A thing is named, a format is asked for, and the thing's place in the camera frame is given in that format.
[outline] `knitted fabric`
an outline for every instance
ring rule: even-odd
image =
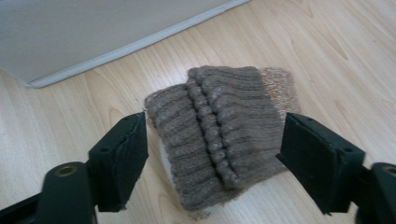
[[[244,188],[279,171],[282,122],[256,68],[193,68],[187,85],[226,186]]]
[[[166,145],[173,181],[184,209],[198,211],[239,194],[241,189],[229,189],[218,178],[186,85],[157,91],[146,99],[145,105]]]
[[[280,82],[262,82],[264,77],[277,78],[276,71],[192,68],[186,84],[146,99],[184,209],[225,203],[284,170],[275,158],[283,132],[278,110],[287,110],[289,101],[276,95],[289,96],[291,91],[279,87],[289,87],[290,81],[282,75]]]
[[[291,73],[282,68],[262,68],[259,71],[282,121],[287,112],[301,113]]]

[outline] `wooden floor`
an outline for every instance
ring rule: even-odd
[[[253,0],[148,48],[44,89],[0,75],[0,209],[38,193],[44,174],[85,161],[150,93],[205,64],[290,70],[303,114],[367,152],[396,163],[396,3],[392,0]],[[180,210],[158,136],[126,211],[100,223],[354,223],[323,216],[290,173],[260,183],[208,219]]]

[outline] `folded knitted swatch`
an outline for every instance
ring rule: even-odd
[[[218,178],[186,85],[157,91],[145,105],[166,145],[173,182],[184,209],[198,211],[227,202],[241,192],[225,187]]]
[[[224,184],[245,188],[281,170],[282,121],[255,67],[204,66],[189,71],[207,148]]]
[[[280,76],[277,86],[263,83],[265,76],[277,78],[272,72],[254,67],[192,68],[186,84],[146,99],[184,209],[199,211],[225,203],[284,170],[275,154],[281,145],[282,111],[289,101],[276,95],[294,92],[279,88],[289,87],[290,76]]]

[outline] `wool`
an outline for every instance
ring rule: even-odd
[[[241,192],[226,188],[218,178],[186,85],[151,94],[145,106],[166,145],[173,182],[184,209],[198,211],[225,203]]]
[[[282,69],[203,66],[146,98],[184,209],[226,203],[285,170],[275,155],[286,111],[299,110],[292,85]]]
[[[187,86],[198,118],[212,120],[201,128],[226,186],[246,188],[282,169],[274,159],[282,121],[256,68],[193,68]]]

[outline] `black plastic clamp jaw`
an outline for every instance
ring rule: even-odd
[[[357,223],[396,223],[396,166],[362,166],[365,152],[319,122],[288,113],[276,157],[297,177],[323,214],[359,208]]]
[[[50,170],[42,192],[0,211],[0,223],[96,223],[96,205],[100,212],[125,209],[148,156],[145,113],[125,117],[90,150],[86,163]]]

